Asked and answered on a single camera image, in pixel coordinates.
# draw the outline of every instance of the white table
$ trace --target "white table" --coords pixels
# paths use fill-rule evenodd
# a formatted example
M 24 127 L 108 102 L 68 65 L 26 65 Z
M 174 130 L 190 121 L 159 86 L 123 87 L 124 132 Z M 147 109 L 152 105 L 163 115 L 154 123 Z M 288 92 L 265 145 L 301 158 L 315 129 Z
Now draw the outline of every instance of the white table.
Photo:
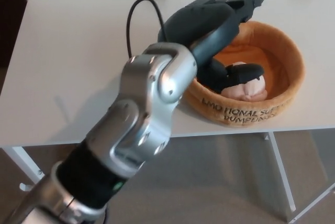
M 34 182 L 43 174 L 21 147 L 82 141 L 115 99 L 128 59 L 125 27 L 134 1 L 28 1 L 0 97 L 0 146 Z M 167 19 L 193 0 L 156 1 Z M 172 137 L 267 133 L 294 211 L 273 132 L 335 128 L 334 17 L 333 0 L 265 0 L 253 20 L 286 32 L 305 58 L 307 76 L 290 109 L 252 127 L 228 128 L 181 106 Z M 158 30 L 151 5 L 140 4 L 131 24 L 133 53 L 155 42 Z

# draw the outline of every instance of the orange plush bowl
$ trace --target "orange plush bowl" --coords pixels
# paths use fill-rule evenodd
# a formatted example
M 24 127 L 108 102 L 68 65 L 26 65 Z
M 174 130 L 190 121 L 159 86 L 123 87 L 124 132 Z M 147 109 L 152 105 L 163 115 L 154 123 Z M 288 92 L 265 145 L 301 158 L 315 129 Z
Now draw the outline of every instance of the orange plush bowl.
M 231 126 L 249 126 L 272 118 L 289 106 L 304 76 L 303 57 L 282 31 L 249 21 L 240 25 L 234 41 L 215 58 L 225 66 L 257 63 L 264 68 L 267 99 L 244 102 L 222 97 L 194 79 L 184 94 L 188 103 L 206 118 Z

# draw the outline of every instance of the table leg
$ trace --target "table leg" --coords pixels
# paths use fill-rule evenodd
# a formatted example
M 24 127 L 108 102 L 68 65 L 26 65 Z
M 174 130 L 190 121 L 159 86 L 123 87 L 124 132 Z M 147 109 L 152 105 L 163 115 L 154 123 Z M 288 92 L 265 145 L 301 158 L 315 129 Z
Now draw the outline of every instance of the table leg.
M 3 150 L 33 183 L 38 183 L 44 177 L 42 170 L 22 147 L 5 147 Z
M 296 207 L 274 133 L 265 133 L 265 140 L 268 143 L 270 154 L 273 156 L 273 166 L 275 167 L 277 181 L 280 186 L 281 195 L 283 196 L 282 204 L 284 204 L 285 208 L 285 212 L 283 214 L 288 217 L 296 210 Z
M 294 211 L 288 218 L 288 223 L 289 224 L 294 223 L 296 220 L 298 220 L 301 216 L 303 216 L 308 210 L 310 210 L 313 206 L 315 206 L 319 201 L 321 201 L 334 189 L 335 189 L 335 182 L 326 185 L 318 193 L 316 193 L 315 196 L 312 197 L 311 200 L 304 207 Z

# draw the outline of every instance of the green light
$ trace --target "green light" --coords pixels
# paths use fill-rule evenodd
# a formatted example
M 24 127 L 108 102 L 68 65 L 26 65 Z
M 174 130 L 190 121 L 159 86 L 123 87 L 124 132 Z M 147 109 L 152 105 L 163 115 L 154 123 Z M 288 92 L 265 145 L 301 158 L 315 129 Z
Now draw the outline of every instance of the green light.
M 113 191 L 119 190 L 123 185 L 124 185 L 123 182 L 116 183 L 115 186 L 113 187 Z

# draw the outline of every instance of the dumpling plush toy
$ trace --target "dumpling plush toy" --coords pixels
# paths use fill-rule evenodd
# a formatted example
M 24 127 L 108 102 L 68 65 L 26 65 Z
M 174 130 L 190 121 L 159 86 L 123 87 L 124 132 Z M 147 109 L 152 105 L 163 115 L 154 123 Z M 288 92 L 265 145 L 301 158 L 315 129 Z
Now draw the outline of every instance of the dumpling plush toy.
M 261 75 L 259 79 L 253 79 L 245 84 L 239 84 L 225 88 L 222 90 L 221 95 L 223 97 L 247 102 L 258 102 L 266 100 L 267 91 L 265 89 L 265 79 Z

